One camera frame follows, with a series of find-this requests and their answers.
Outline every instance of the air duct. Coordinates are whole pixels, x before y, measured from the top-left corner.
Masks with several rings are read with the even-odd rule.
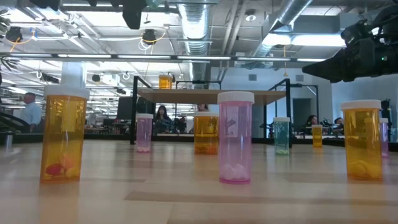
[[[304,9],[311,4],[312,0],[284,0],[280,5],[278,16],[273,22],[272,26],[268,27],[267,34],[283,26],[291,25],[300,15]],[[256,50],[251,54],[252,57],[265,57],[272,49],[273,45],[259,44]],[[249,63],[243,65],[244,68],[264,68],[264,64]]]
[[[200,40],[208,38],[210,6],[207,4],[179,4],[182,17],[182,30],[186,42],[185,49],[189,55],[207,55],[209,45]],[[190,63],[191,80],[205,80],[206,64]]]

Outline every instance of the doorway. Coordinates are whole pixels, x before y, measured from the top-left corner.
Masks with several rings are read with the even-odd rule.
[[[293,99],[293,128],[301,131],[302,126],[311,115],[311,99]]]

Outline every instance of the elevated shelf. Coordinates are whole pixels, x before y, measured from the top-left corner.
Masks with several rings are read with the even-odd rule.
[[[159,90],[141,88],[138,95],[153,103],[217,104],[217,94],[234,90]],[[285,91],[249,91],[256,105],[268,105],[285,97]]]

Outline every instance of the camera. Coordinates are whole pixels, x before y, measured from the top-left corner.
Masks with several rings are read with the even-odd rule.
[[[384,8],[371,24],[363,19],[347,27],[341,38],[347,48],[302,71],[332,83],[398,73],[398,5]]]

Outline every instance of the wooden table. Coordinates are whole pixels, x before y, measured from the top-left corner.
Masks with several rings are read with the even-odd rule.
[[[398,156],[383,161],[384,182],[346,178],[341,147],[295,145],[287,157],[254,144],[252,183],[218,181],[217,156],[193,143],[153,142],[139,154],[127,141],[85,141],[80,182],[39,185],[41,144],[0,149],[1,223],[321,223],[398,222]]]
[[[217,104],[217,95],[233,90],[159,90],[138,89],[138,95],[153,103]],[[285,97],[285,91],[249,91],[254,93],[256,105],[268,105]]]

